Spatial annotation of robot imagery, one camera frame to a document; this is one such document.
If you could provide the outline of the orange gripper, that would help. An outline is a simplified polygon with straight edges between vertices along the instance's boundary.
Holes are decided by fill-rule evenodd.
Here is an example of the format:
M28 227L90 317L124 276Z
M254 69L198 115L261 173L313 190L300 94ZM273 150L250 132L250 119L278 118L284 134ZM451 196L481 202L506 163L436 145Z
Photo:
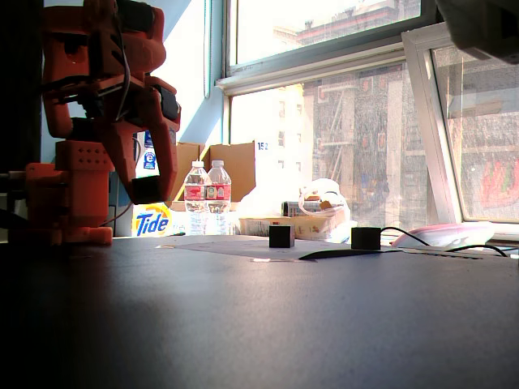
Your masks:
M99 136L115 171L130 198L137 204L133 180L135 158L133 132L128 128L114 128L128 123L134 131L156 132L156 157L159 168L159 201L170 201L178 173L176 133L180 127L181 106L177 90L164 80L146 75L142 80L130 77L129 89L123 90L122 75L106 76L99 80L99 97L103 100L103 114L99 118Z

